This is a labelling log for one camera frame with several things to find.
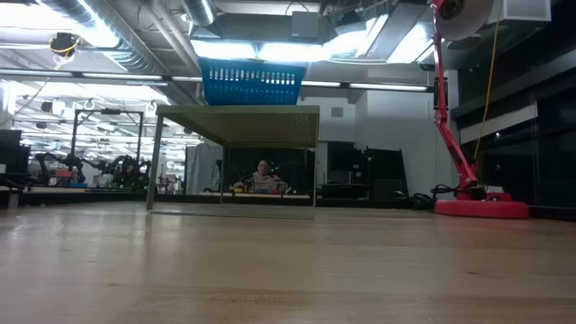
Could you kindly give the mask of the grey curtain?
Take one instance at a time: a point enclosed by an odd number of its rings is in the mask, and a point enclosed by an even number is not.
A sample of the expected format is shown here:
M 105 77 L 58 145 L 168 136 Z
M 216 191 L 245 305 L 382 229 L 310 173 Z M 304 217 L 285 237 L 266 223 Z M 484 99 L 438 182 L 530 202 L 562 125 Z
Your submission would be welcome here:
M 222 146 L 204 142 L 195 147 L 188 147 L 185 152 L 185 193 L 200 195 L 206 189 L 220 190 L 219 163 L 222 160 Z

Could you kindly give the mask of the red desk lamp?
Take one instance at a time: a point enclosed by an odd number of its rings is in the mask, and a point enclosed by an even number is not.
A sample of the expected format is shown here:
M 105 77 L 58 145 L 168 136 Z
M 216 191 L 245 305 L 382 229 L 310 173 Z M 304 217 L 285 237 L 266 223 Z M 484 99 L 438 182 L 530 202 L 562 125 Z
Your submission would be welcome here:
M 448 125 L 447 82 L 443 66 L 442 41 L 463 41 L 475 34 L 489 19 L 493 0 L 430 0 L 434 22 L 435 124 L 458 175 L 458 186 L 450 191 L 452 200 L 437 200 L 434 213 L 471 218 L 523 220 L 529 207 L 515 202 L 509 193 L 489 193 L 476 175 L 476 161 L 468 159 Z

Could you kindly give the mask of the background black robot arms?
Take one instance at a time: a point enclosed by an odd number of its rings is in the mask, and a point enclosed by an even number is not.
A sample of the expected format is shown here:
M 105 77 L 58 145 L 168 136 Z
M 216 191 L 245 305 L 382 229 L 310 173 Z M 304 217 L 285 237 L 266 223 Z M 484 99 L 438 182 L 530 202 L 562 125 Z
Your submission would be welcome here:
M 35 159 L 40 167 L 37 180 L 43 186 L 87 188 L 84 166 L 99 172 L 95 178 L 96 189 L 138 192 L 149 186 L 151 162 L 138 161 L 128 155 L 119 156 L 112 162 L 101 160 L 97 163 L 72 154 L 59 156 L 49 152 L 37 153 Z

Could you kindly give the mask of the black cabinet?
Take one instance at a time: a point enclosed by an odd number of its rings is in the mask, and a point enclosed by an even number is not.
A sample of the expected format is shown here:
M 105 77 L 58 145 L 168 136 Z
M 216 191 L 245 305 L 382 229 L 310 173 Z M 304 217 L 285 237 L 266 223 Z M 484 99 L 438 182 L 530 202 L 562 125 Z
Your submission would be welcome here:
M 388 201 L 408 193 L 402 151 L 328 143 L 325 199 Z

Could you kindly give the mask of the black stand frame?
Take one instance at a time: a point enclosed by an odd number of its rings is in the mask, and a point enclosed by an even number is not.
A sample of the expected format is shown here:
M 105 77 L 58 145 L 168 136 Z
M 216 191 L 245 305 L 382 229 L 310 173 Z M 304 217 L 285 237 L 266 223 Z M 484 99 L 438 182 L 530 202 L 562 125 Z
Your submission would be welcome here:
M 141 159 L 143 112 L 119 108 L 74 111 L 69 154 L 92 162 L 112 162 L 119 156 Z

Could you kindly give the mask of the black metal table frame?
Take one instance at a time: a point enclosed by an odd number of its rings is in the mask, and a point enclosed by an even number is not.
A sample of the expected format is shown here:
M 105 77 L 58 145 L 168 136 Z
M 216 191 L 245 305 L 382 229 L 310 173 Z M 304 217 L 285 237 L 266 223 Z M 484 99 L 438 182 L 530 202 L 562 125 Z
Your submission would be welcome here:
M 27 205 L 59 205 L 74 203 L 108 203 L 108 202 L 145 202 L 144 193 L 21 193 L 18 195 L 18 206 Z M 156 203 L 219 203 L 219 196 L 202 195 L 170 195 L 159 194 L 155 197 Z M 239 197 L 224 196 L 224 203 L 235 204 L 259 204 L 259 205 L 288 205 L 288 206 L 312 206 L 312 199 L 295 198 L 284 196 L 283 198 L 265 197 Z M 318 199 L 317 207 L 336 208 L 375 208 L 375 209 L 410 209 L 432 211 L 433 200 L 392 200 L 370 201 L 349 199 Z

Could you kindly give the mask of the ceiling light strip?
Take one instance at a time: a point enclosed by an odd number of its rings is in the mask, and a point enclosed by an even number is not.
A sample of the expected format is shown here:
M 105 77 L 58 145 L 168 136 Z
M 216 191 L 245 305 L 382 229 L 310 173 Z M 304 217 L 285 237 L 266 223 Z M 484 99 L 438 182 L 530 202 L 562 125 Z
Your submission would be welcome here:
M 168 82 L 187 82 L 201 83 L 201 76 L 167 76 L 167 75 L 138 75 L 138 74 L 118 74 L 104 72 L 79 72 L 79 71 L 56 71 L 56 70 L 34 70 L 34 69 L 16 69 L 0 68 L 2 77 L 29 77 L 29 78 L 74 78 L 74 79 L 93 79 L 93 80 L 113 80 L 122 82 L 136 82 L 144 84 L 164 84 Z M 296 85 L 298 78 L 286 73 L 271 72 L 211 72 L 209 80 L 222 81 L 260 81 L 269 85 Z M 343 83 L 333 81 L 307 81 L 300 79 L 300 85 L 305 87 L 317 88 L 338 88 L 354 90 L 377 90 L 377 91 L 397 91 L 397 92 L 430 92 L 429 86 L 424 85 L 395 85 L 382 83 Z

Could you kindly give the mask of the blue plastic basket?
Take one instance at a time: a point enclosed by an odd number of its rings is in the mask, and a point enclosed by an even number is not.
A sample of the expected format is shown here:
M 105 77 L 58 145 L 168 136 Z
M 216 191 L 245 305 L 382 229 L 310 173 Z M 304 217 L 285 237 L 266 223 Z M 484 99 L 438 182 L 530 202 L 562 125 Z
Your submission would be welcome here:
M 295 105 L 307 68 L 251 60 L 199 58 L 210 105 Z

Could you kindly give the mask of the silver ceiling duct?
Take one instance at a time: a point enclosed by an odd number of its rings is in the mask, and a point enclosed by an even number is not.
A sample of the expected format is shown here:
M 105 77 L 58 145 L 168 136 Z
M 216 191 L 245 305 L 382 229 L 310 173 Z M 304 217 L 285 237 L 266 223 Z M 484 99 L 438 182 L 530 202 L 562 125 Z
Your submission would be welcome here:
M 184 10 L 195 25 L 208 26 L 216 20 L 213 0 L 181 0 Z

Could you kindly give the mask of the person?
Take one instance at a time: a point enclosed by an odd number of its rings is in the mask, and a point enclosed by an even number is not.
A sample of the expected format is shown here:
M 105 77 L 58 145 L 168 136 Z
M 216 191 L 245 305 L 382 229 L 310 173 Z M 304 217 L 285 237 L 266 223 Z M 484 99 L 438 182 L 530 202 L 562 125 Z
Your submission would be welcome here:
M 260 160 L 256 171 L 242 177 L 233 188 L 241 188 L 245 193 L 252 194 L 284 194 L 288 186 L 282 178 L 271 172 L 265 160 Z

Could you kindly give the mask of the green perforated metal shelf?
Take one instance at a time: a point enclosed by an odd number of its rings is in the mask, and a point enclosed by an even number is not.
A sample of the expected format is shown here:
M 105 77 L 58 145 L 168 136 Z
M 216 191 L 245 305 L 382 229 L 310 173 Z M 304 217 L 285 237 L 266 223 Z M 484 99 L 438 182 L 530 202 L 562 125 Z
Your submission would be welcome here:
M 154 135 L 151 174 L 158 171 L 162 129 L 165 120 L 187 128 L 223 149 L 315 149 L 320 130 L 317 105 L 160 105 Z M 312 221 L 317 190 L 307 206 L 273 206 L 219 202 L 212 206 L 181 206 L 158 209 L 154 206 L 156 180 L 150 179 L 146 211 L 150 215 L 212 216 L 250 219 Z

